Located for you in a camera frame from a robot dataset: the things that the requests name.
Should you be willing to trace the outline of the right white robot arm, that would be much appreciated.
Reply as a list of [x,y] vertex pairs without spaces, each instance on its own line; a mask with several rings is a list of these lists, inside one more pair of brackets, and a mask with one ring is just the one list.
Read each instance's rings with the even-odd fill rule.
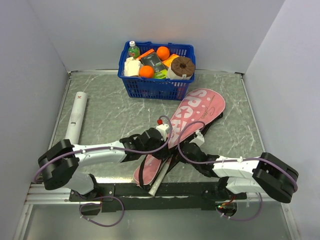
[[298,190],[299,173],[269,152],[258,157],[228,158],[206,154],[194,142],[178,145],[177,149],[202,175],[224,180],[218,187],[223,199],[240,193],[265,193],[278,202],[290,203]]

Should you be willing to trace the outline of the white shuttlecock tube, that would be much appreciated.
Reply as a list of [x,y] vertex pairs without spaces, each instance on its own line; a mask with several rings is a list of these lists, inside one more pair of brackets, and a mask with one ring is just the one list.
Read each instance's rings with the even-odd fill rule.
[[69,139],[72,145],[78,144],[87,106],[88,95],[83,91],[75,94],[70,118],[67,125],[65,139]]

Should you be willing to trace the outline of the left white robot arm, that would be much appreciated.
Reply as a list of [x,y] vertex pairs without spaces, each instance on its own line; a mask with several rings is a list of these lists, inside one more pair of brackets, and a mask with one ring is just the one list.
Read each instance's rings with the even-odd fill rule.
[[168,124],[160,124],[142,134],[96,145],[72,144],[69,139],[63,139],[38,159],[37,173],[42,175],[46,190],[66,187],[80,193],[87,201],[93,201],[99,195],[97,181],[92,174],[82,173],[80,168],[136,161],[142,155],[157,159],[166,157],[171,137],[169,130]]

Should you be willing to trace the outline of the pink racket cover bag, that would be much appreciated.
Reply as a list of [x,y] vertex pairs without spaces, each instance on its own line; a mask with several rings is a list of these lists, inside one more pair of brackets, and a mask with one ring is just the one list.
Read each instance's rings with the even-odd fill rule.
[[147,155],[133,174],[135,183],[144,189],[151,187],[167,160],[170,160],[168,170],[180,161],[177,144],[180,143],[182,147],[182,144],[190,142],[197,130],[204,136],[211,124],[223,116],[225,107],[224,98],[214,90],[198,88],[189,92],[170,120],[172,134],[168,142],[169,157],[160,160]]

